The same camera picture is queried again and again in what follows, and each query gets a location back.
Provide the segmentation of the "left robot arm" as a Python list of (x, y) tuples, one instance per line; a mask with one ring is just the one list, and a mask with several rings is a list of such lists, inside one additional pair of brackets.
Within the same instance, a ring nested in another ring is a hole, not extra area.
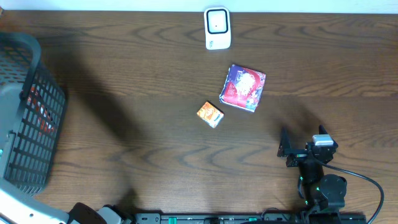
[(1, 179), (1, 223), (49, 223), (84, 224), (135, 223), (136, 219), (113, 207), (93, 210), (83, 203), (76, 203), (69, 211), (53, 208), (25, 194), (8, 181)]

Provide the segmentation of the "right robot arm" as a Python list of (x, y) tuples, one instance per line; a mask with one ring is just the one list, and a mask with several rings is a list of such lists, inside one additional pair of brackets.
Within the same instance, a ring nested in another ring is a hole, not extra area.
[(307, 208), (301, 212), (304, 223), (339, 223), (339, 209), (345, 206), (347, 181), (335, 174), (324, 174), (323, 167), (333, 159), (338, 144), (319, 126), (319, 133), (303, 149), (294, 149), (287, 130), (281, 132), (278, 157), (286, 158), (287, 167), (298, 167), (300, 196)]

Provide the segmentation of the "purple red tissue pack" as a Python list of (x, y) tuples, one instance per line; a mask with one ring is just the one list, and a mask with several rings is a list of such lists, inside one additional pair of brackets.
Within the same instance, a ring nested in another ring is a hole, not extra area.
[(232, 65), (219, 99), (226, 105), (254, 113), (261, 100), (265, 83), (265, 73)]

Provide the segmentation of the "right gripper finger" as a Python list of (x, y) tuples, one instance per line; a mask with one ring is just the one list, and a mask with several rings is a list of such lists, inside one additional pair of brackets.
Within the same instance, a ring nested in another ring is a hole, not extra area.
[(287, 130), (285, 128), (282, 128), (278, 152), (290, 152), (290, 151), (291, 151), (291, 144), (289, 136), (287, 134)]
[(334, 140), (328, 134), (327, 130), (323, 127), (323, 125), (319, 125), (319, 137), (318, 137), (318, 145), (319, 146), (332, 146), (334, 145)]

